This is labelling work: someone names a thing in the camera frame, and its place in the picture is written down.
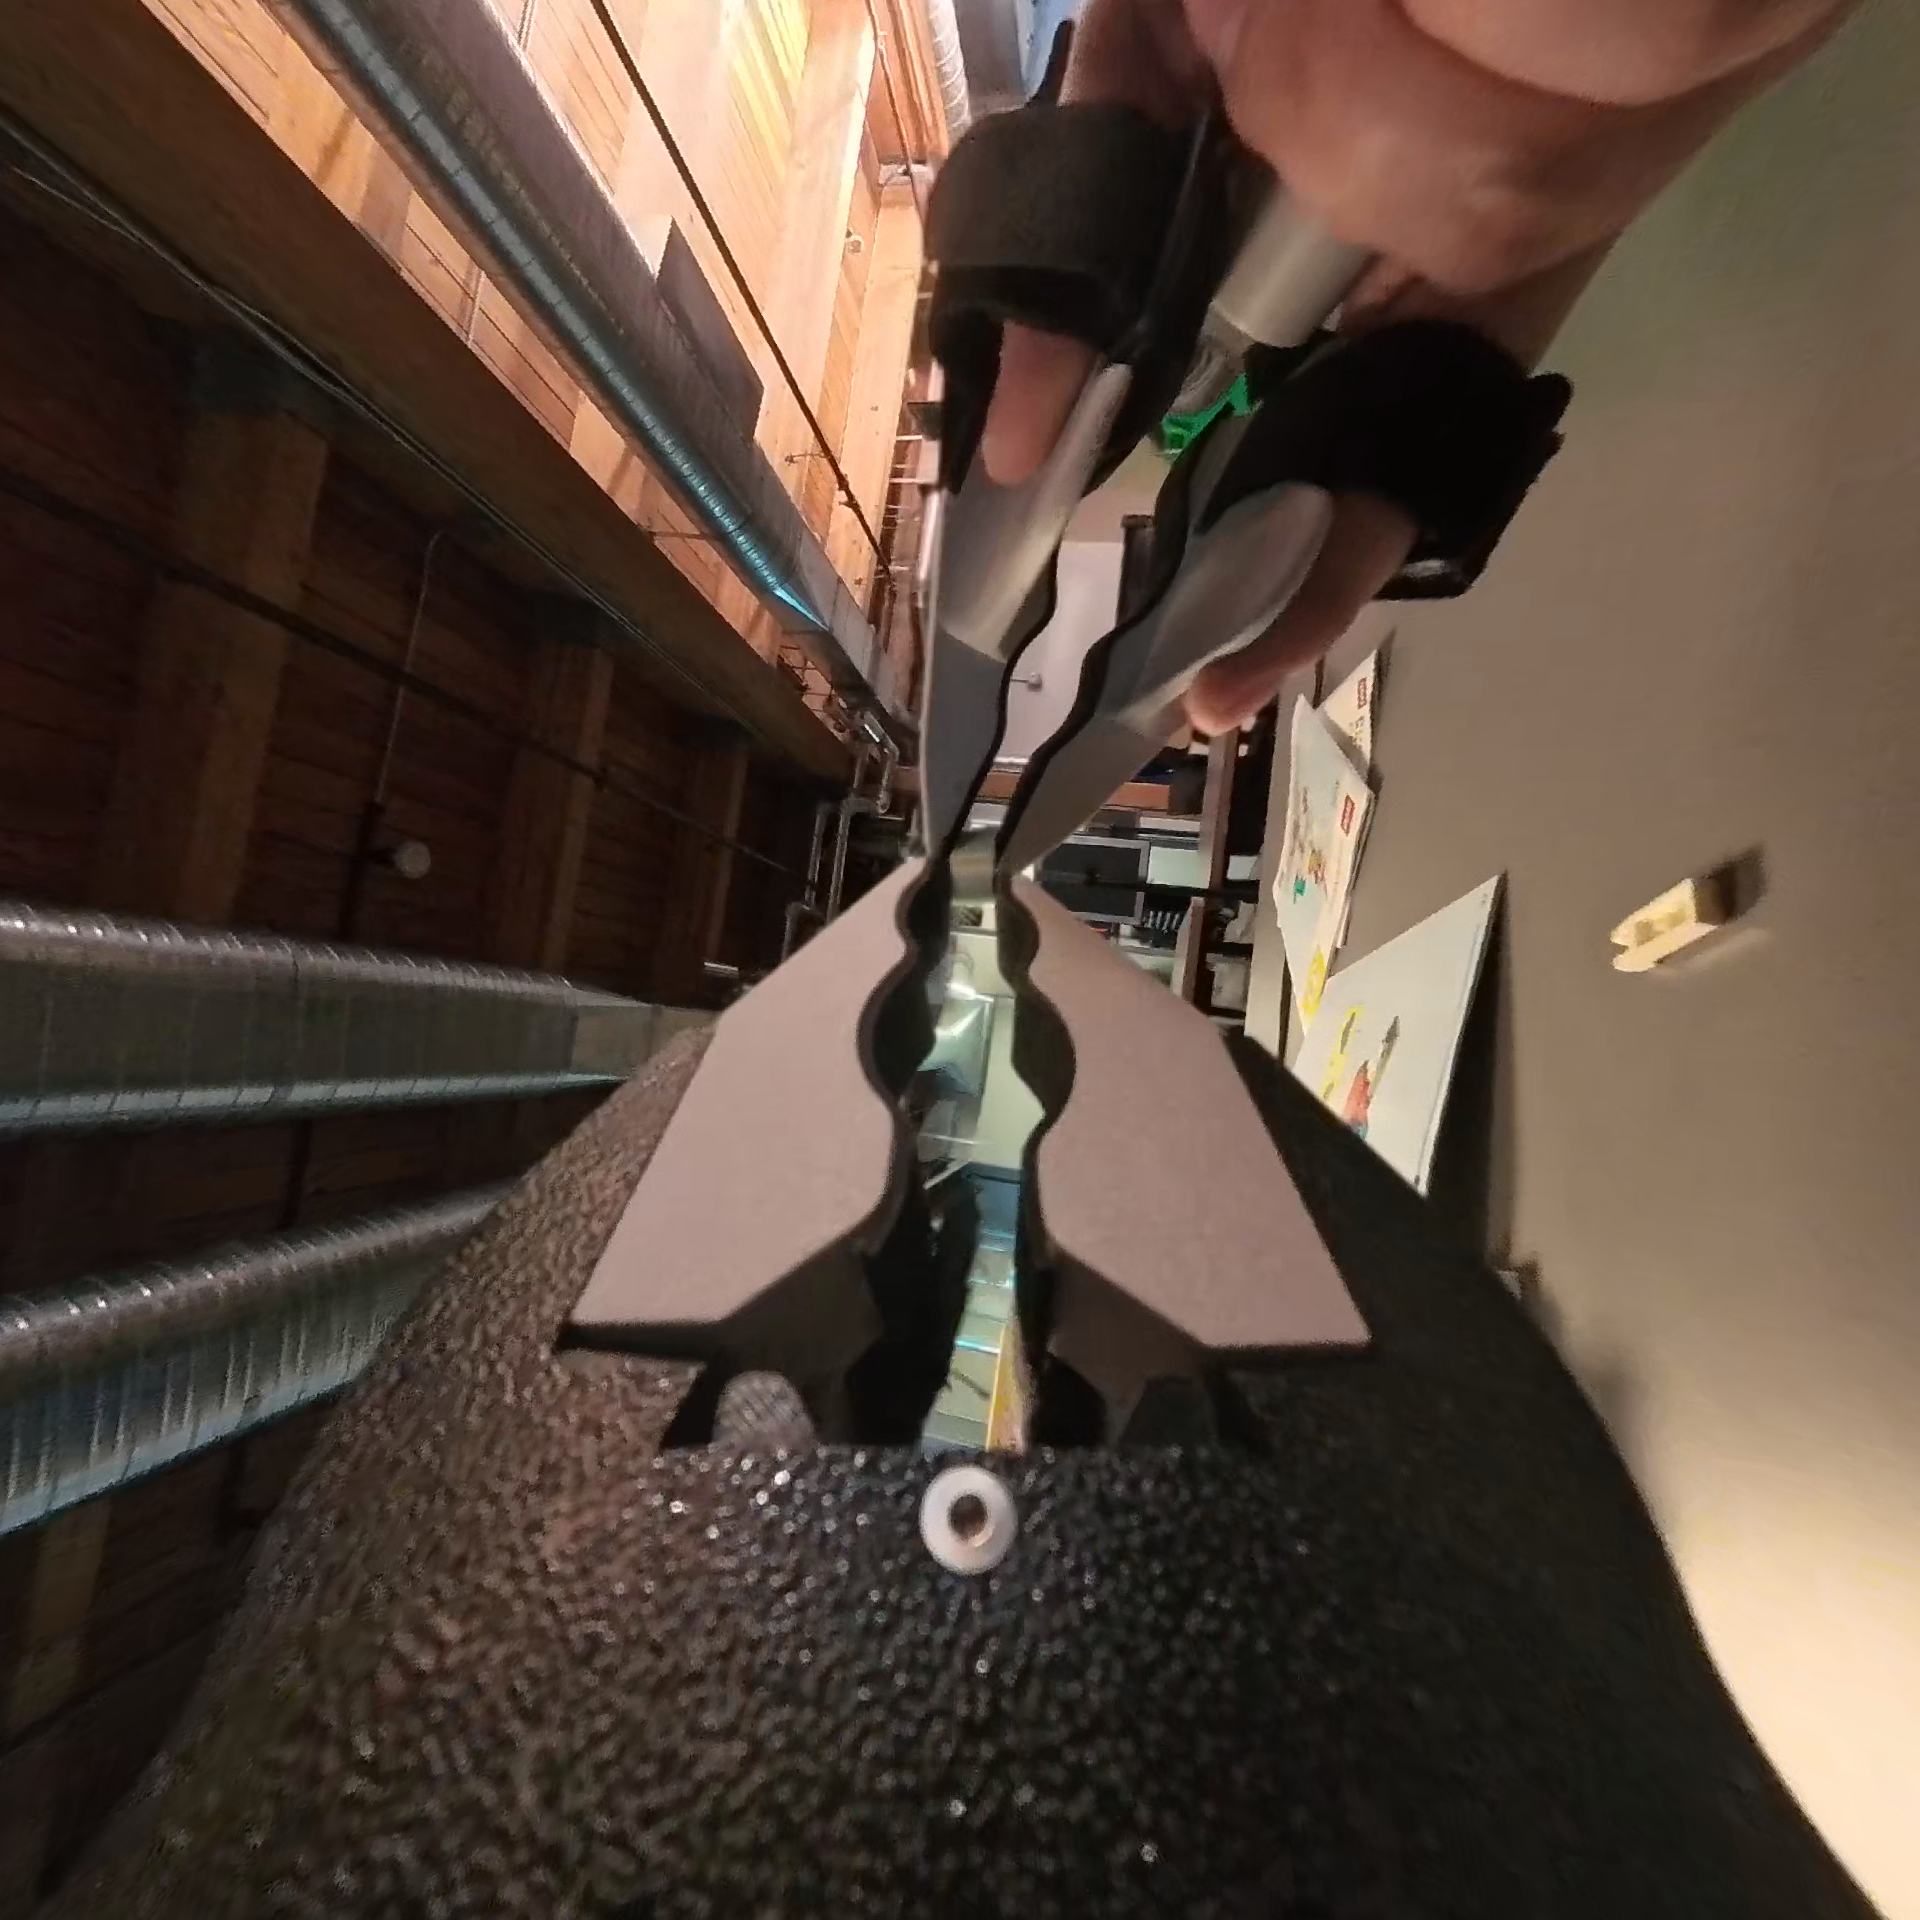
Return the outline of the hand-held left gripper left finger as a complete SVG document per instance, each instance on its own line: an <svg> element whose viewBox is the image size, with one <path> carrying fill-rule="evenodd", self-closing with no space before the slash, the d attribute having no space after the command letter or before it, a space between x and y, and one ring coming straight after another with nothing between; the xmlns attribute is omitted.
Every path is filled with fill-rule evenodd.
<svg viewBox="0 0 1920 1920"><path fill-rule="evenodd" d="M670 1434L744 1375L816 1434L919 1434L946 1265L906 1092L933 1049L946 879L904 861L727 1007L559 1337L682 1359Z"/></svg>

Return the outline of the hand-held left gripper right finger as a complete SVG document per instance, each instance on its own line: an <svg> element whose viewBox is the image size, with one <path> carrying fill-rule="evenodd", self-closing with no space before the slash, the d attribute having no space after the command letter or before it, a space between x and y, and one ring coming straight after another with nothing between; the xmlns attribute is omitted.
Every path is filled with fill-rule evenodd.
<svg viewBox="0 0 1920 1920"><path fill-rule="evenodd" d="M1370 1335L1216 1026L1031 879L996 901L1023 1143L1025 1445L1116 1445L1177 1382Z"/></svg>

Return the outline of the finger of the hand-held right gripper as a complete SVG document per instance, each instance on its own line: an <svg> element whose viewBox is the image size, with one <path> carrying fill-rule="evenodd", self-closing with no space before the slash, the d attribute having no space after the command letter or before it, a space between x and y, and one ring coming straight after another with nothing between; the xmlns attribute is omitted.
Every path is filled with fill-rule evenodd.
<svg viewBox="0 0 1920 1920"><path fill-rule="evenodd" d="M1016 657L1047 622L1052 570L1066 521L1135 385L1133 369L1096 363L1044 463L996 482L984 447L936 497L922 582L920 842L941 867L965 835L1006 722Z"/></svg>
<svg viewBox="0 0 1920 1920"><path fill-rule="evenodd" d="M1094 639L1066 717L1008 801L993 876L1015 878L1079 833L1173 738L1198 675L1257 639L1321 554L1333 494L1282 485L1191 535L1162 593Z"/></svg>

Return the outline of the cream lego plate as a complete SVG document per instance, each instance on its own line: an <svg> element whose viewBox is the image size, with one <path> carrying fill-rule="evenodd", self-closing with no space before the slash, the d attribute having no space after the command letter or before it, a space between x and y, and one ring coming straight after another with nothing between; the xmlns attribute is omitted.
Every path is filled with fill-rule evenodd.
<svg viewBox="0 0 1920 1920"><path fill-rule="evenodd" d="M1630 975L1663 970L1742 926L1765 894L1761 849L1746 849L1680 878L1612 929L1612 966Z"/></svg>

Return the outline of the open lego instruction booklet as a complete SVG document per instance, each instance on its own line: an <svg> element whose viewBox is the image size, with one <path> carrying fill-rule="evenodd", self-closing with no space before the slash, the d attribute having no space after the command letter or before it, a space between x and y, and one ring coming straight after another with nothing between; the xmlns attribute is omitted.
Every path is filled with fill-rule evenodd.
<svg viewBox="0 0 1920 1920"><path fill-rule="evenodd" d="M1426 1193L1503 878L1335 971L1290 1076L1417 1193Z"/></svg>

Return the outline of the person's right hand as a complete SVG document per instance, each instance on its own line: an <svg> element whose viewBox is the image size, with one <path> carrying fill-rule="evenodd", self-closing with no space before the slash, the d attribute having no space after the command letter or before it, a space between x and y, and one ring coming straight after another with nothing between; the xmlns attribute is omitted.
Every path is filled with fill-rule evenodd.
<svg viewBox="0 0 1920 1920"><path fill-rule="evenodd" d="M1839 3L1084 4L1037 106L1117 107L1177 147L1216 113L1360 253L1340 341L1255 372L1264 410L1202 529L1279 482L1333 497L1277 617L1183 693L1236 729L1376 599L1460 593L1561 441L1537 365L1620 233Z"/></svg>

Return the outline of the small white instruction booklet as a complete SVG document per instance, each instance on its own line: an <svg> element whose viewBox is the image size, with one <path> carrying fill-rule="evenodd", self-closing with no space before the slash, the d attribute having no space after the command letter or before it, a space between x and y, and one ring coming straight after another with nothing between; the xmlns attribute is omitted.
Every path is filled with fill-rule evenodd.
<svg viewBox="0 0 1920 1920"><path fill-rule="evenodd" d="M1333 686L1318 713L1360 777L1370 779L1376 766L1376 706L1383 653L1370 649Z"/></svg>

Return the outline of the bird cover instruction booklet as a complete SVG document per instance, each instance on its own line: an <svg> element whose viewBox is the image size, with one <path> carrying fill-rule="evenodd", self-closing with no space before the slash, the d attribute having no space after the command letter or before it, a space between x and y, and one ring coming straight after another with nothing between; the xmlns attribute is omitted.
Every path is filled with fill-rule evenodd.
<svg viewBox="0 0 1920 1920"><path fill-rule="evenodd" d="M1297 700L1289 722L1279 863L1271 901L1302 1025L1324 999L1346 940L1373 804L1376 791L1350 741L1308 700Z"/></svg>

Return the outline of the dark ceiling panel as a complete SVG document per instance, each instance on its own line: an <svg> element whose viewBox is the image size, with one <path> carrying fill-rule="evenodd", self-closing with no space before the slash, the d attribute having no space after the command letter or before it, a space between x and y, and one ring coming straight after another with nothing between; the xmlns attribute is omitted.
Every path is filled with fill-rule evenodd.
<svg viewBox="0 0 1920 1920"><path fill-rule="evenodd" d="M762 397L760 375L682 227L668 212L648 214L637 229L637 245L656 276L668 313L703 365L721 411L746 441L757 441Z"/></svg>

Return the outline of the silver ventilation duct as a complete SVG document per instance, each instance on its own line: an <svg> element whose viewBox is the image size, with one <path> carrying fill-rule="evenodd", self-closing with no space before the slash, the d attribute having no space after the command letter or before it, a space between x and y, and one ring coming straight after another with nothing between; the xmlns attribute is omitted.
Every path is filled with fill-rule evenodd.
<svg viewBox="0 0 1920 1920"><path fill-rule="evenodd" d="M528 311L734 575L878 729L913 737L855 593L738 421L583 143L489 4L273 4L439 218Z"/></svg>

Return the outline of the wide silver ceiling duct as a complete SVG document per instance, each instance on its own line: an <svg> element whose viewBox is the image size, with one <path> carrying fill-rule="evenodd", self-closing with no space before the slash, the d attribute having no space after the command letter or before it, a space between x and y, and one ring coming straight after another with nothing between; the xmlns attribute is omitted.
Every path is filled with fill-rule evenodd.
<svg viewBox="0 0 1920 1920"><path fill-rule="evenodd" d="M2 906L2 1139L616 1085L706 1010L407 950Z"/></svg>
<svg viewBox="0 0 1920 1920"><path fill-rule="evenodd" d="M4 1299L2 1532L338 1395L509 1190Z"/></svg>

